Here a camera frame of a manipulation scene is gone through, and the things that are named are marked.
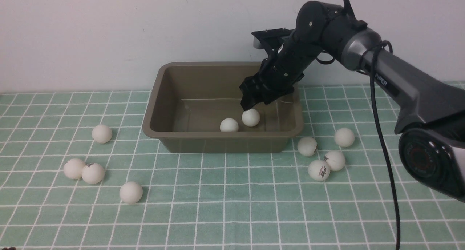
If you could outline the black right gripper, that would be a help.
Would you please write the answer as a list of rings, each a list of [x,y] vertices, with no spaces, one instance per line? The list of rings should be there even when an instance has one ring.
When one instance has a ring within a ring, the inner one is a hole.
[[[243,111],[253,109],[259,103],[266,105],[294,91],[294,84],[301,80],[303,71],[322,52],[312,43],[288,38],[280,48],[262,62],[259,71],[246,77],[239,86],[243,96]]]

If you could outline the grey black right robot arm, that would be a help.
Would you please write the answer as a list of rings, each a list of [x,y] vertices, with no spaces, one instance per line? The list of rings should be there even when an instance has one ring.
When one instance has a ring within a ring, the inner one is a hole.
[[[240,85],[242,109],[269,104],[294,91],[303,71],[323,52],[346,69],[367,74],[400,107],[395,134],[400,159],[421,184],[464,201],[463,89],[447,85],[383,48],[378,33],[340,5],[306,2],[294,30],[265,31],[278,43],[254,32],[268,57]]]

